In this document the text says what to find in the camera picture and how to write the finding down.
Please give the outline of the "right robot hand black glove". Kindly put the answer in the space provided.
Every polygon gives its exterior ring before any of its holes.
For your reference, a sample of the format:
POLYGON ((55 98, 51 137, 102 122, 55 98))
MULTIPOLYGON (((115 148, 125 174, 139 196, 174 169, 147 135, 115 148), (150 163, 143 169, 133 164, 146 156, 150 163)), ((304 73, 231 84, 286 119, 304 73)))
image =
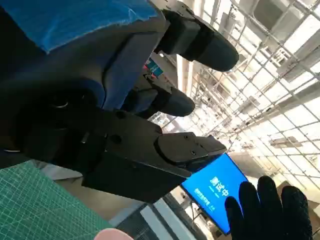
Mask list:
POLYGON ((238 199, 226 198, 225 210, 233 240, 311 240, 312 224, 304 193, 287 185, 278 194, 269 176, 257 186, 240 184, 238 199))

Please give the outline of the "left robot hand blue tape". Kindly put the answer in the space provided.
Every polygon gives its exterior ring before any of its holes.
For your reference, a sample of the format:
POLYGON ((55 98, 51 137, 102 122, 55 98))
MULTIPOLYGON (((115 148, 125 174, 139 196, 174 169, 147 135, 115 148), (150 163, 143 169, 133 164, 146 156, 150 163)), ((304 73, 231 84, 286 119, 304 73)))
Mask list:
POLYGON ((34 159, 81 173, 87 188, 154 203, 214 161, 226 151, 214 137, 149 121, 195 108, 145 68, 158 52, 220 72, 239 60, 177 0, 1 1, 1 168, 34 159))

